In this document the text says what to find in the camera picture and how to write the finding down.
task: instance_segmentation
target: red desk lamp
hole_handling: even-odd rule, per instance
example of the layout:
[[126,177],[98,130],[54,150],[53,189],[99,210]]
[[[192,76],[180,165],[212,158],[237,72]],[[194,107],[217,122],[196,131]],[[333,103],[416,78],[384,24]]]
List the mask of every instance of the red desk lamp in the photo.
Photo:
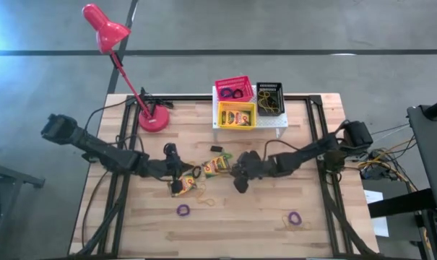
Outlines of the red desk lamp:
[[107,53],[111,55],[111,59],[116,66],[117,70],[122,74],[125,82],[130,87],[138,104],[142,108],[142,112],[139,114],[139,125],[146,131],[156,132],[164,129],[168,125],[169,114],[166,107],[162,105],[155,105],[152,110],[146,106],[143,100],[139,97],[137,91],[131,85],[129,78],[126,76],[122,63],[120,62],[117,54],[112,50],[115,44],[119,43],[126,36],[130,34],[130,29],[111,22],[108,17],[101,11],[96,4],[87,4],[82,10],[85,19],[96,30],[96,41],[101,53]]

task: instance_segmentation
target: yellow box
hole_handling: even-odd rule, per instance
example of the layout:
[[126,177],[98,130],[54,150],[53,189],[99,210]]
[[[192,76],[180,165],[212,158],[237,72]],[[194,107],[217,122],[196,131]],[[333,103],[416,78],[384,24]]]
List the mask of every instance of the yellow box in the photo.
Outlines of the yellow box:
[[[227,126],[222,122],[222,112],[226,111],[250,111],[250,126]],[[218,126],[223,129],[252,130],[256,125],[256,105],[248,102],[219,102],[218,103]]]

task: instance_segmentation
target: purple rubber band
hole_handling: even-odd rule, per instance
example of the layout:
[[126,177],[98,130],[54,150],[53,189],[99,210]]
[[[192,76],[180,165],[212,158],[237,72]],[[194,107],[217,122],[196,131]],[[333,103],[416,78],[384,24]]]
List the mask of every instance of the purple rubber band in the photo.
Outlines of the purple rubber band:
[[178,216],[182,216],[182,217],[189,215],[190,211],[191,210],[189,209],[189,206],[186,204],[181,204],[180,206],[178,206],[176,208],[176,214],[178,214]]
[[[292,220],[293,216],[297,216],[298,220],[297,222]],[[300,214],[298,214],[298,212],[291,212],[289,214],[289,217],[287,217],[289,219],[289,223],[292,225],[300,225],[302,223],[302,217],[300,217]]]

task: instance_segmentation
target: pink basket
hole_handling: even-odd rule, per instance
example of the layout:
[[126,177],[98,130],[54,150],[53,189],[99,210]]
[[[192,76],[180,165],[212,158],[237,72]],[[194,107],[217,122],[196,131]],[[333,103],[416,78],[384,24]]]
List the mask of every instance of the pink basket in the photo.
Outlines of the pink basket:
[[[242,97],[233,98],[223,97],[221,91],[225,88],[231,89],[231,91],[242,90]],[[252,90],[252,84],[248,76],[233,77],[230,79],[220,79],[215,82],[215,89],[217,90],[217,96],[219,101],[228,102],[248,102],[254,96],[254,91]]]

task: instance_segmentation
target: white paper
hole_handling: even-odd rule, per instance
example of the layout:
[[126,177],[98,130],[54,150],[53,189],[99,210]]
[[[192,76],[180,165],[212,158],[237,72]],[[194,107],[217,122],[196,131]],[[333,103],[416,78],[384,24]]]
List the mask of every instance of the white paper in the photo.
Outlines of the white paper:
[[[384,200],[384,195],[377,191],[364,190],[365,200],[368,204]],[[374,233],[379,236],[389,237],[389,228],[386,224],[386,217],[377,217],[372,219]]]

